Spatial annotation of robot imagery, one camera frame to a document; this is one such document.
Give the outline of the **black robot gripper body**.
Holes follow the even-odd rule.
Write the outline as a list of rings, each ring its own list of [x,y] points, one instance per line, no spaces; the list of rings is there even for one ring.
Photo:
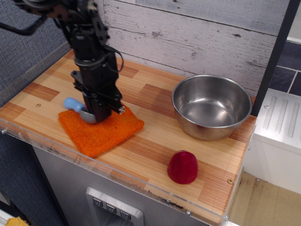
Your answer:
[[[121,103],[122,95],[116,87],[119,71],[115,52],[106,50],[100,57],[84,60],[78,54],[74,58],[79,67],[78,72],[73,72],[75,87],[86,93],[95,101],[104,102],[116,113],[123,113],[125,107]]]

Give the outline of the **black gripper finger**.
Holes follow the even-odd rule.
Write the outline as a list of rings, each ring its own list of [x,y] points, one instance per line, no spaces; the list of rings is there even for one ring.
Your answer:
[[[96,100],[95,102],[95,118],[97,122],[103,122],[111,116],[111,109],[106,103]]]
[[[86,93],[83,93],[83,98],[86,108],[82,109],[82,119],[96,120],[97,107],[95,100],[92,97],[89,97]]]

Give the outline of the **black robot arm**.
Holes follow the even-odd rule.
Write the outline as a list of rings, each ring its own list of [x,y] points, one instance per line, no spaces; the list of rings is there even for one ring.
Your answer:
[[[98,123],[112,112],[123,113],[122,94],[116,87],[120,68],[118,51],[107,45],[108,28],[100,19],[93,0],[16,0],[15,5],[30,14],[40,16],[26,30],[34,32],[42,20],[52,18],[63,31],[73,49],[79,71],[71,73],[74,87],[83,95],[85,107],[79,110],[87,123]]]

